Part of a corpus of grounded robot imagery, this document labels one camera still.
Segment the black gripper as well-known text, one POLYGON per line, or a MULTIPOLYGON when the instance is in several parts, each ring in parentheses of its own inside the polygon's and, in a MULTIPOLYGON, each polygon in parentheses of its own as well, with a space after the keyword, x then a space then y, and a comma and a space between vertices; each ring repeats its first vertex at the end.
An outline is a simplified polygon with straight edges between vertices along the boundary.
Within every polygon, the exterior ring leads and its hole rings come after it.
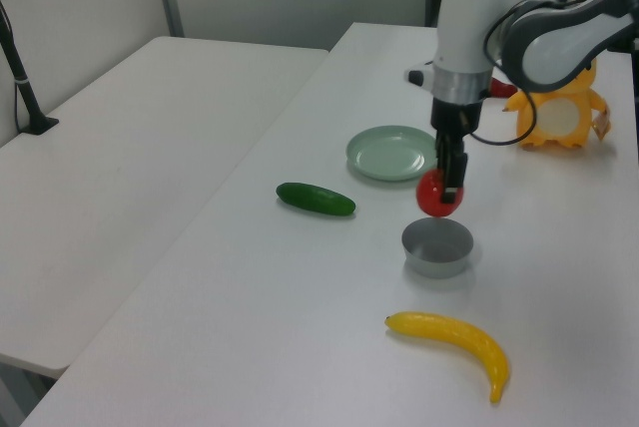
POLYGON ((437 168, 442 172, 443 201, 456 201, 464 187, 468 155, 463 148, 464 138, 473 134, 479 125, 483 102, 458 105, 434 99, 430 123, 436 131, 437 168))

